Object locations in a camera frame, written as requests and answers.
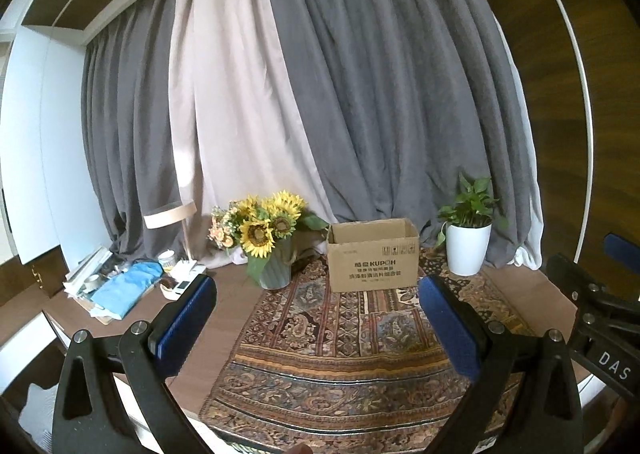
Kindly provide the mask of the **blue cloth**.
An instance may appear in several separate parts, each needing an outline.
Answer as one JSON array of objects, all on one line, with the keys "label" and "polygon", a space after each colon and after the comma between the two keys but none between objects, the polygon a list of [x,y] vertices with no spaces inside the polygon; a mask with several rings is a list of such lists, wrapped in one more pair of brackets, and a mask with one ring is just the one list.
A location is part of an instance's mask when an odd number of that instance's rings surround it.
[{"label": "blue cloth", "polygon": [[110,278],[91,296],[93,307],[89,314],[93,318],[122,320],[163,273],[158,262],[133,263],[126,272]]}]

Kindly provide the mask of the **white plant pot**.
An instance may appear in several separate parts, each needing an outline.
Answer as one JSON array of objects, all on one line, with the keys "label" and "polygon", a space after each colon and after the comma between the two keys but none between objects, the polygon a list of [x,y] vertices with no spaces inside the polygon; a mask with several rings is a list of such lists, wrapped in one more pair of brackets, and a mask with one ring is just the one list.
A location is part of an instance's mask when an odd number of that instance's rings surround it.
[{"label": "white plant pot", "polygon": [[457,276],[480,272],[490,240],[491,224],[482,228],[447,226],[446,255],[449,271]]}]

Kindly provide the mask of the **white tape roll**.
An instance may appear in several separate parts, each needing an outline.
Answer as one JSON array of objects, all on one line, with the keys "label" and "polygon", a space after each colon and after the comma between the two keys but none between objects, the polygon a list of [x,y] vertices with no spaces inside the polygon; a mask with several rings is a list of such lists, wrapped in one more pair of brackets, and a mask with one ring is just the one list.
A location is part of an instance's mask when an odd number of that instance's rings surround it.
[{"label": "white tape roll", "polygon": [[100,274],[90,275],[81,285],[80,291],[83,294],[90,295],[96,292],[104,283],[104,278]]}]

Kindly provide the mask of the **white flat boxes stack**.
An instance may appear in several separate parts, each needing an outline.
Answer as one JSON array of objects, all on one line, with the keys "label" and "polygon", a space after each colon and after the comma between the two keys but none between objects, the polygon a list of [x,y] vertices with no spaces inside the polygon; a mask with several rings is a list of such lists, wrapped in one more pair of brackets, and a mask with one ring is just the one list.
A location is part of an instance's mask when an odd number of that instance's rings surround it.
[{"label": "white flat boxes stack", "polygon": [[73,271],[66,274],[65,280],[63,281],[64,292],[72,298],[91,296],[93,293],[87,295],[80,291],[82,283],[92,274],[102,275],[105,283],[113,273],[118,262],[118,255],[115,255],[111,249],[105,247],[96,248],[96,250],[82,260]]}]

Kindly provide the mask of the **green leafy plant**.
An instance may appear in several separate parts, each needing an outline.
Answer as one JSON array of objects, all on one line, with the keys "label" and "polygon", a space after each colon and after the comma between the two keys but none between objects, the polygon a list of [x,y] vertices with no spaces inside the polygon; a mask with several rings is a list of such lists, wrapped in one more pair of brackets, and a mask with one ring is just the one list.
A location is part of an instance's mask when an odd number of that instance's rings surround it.
[{"label": "green leafy plant", "polygon": [[442,225],[437,234],[436,247],[446,242],[446,229],[457,226],[465,229],[480,229],[496,224],[505,230],[509,223],[500,211],[498,198],[489,193],[491,177],[468,179],[463,172],[459,177],[459,192],[450,205],[439,208],[438,218]]}]

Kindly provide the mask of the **white jar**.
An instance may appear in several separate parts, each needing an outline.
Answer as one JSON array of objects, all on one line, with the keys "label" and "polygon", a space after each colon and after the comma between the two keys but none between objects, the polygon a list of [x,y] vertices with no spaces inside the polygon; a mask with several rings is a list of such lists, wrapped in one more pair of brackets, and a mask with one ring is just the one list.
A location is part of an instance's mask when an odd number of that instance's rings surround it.
[{"label": "white jar", "polygon": [[172,249],[167,249],[157,256],[158,263],[166,273],[169,273],[178,262],[178,255]]}]

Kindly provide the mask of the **brown cardboard box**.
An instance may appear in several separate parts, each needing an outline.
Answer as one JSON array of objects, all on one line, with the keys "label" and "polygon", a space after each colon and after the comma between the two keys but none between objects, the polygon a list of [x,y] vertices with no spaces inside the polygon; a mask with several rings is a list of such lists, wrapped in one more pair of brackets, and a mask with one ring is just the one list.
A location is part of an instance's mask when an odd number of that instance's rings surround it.
[{"label": "brown cardboard box", "polygon": [[418,231],[408,219],[332,224],[328,235],[332,292],[414,286],[419,255]]}]

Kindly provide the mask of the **pink flower bunch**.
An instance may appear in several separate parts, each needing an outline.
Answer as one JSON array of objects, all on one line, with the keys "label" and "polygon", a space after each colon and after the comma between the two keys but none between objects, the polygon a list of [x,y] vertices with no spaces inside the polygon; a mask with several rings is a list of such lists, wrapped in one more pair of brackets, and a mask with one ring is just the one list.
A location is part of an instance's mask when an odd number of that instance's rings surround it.
[{"label": "pink flower bunch", "polygon": [[208,239],[219,250],[229,250],[240,244],[240,216],[238,207],[214,207],[210,214]]}]

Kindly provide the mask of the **ribbed pale green vase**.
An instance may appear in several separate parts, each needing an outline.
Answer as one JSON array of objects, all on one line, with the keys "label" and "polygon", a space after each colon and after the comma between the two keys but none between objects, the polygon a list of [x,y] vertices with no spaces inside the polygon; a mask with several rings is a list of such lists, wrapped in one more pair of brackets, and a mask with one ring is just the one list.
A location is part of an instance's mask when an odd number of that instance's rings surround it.
[{"label": "ribbed pale green vase", "polygon": [[265,290],[284,289],[291,283],[292,264],[296,252],[292,237],[279,240],[259,277],[259,285]]}]

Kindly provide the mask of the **yellow sunflower bouquet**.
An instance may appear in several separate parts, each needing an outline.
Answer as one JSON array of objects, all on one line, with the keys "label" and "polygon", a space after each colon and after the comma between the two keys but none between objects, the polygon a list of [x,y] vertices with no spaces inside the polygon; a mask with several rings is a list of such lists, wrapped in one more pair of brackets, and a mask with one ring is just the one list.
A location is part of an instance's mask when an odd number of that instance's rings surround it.
[{"label": "yellow sunflower bouquet", "polygon": [[239,246],[247,258],[247,273],[258,285],[260,274],[279,240],[292,237],[294,244],[298,231],[325,233],[329,227],[302,196],[285,190],[267,197],[247,196],[231,204],[239,211]]}]

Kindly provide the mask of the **grey curtain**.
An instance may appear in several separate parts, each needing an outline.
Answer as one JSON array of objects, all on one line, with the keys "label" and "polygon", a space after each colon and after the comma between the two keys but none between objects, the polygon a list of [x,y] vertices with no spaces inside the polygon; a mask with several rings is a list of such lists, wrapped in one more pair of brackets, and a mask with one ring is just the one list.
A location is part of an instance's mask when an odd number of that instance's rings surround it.
[{"label": "grey curtain", "polygon": [[[406,218],[434,243],[459,174],[491,177],[505,230],[492,266],[541,265],[535,148],[524,92],[487,0],[270,0],[294,98],[334,221]],[[154,257],[186,203],[169,119],[176,0],[138,0],[88,44],[82,136],[116,254]]]}]

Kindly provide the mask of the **beige curtain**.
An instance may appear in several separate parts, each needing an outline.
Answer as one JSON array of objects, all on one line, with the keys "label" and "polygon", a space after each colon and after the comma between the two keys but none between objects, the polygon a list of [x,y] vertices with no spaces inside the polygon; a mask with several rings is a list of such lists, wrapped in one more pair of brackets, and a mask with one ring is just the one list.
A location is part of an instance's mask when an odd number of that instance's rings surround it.
[{"label": "beige curtain", "polygon": [[214,207],[288,190],[332,222],[280,44],[270,0],[176,0],[168,64],[169,119],[194,257],[232,257],[207,234]]}]

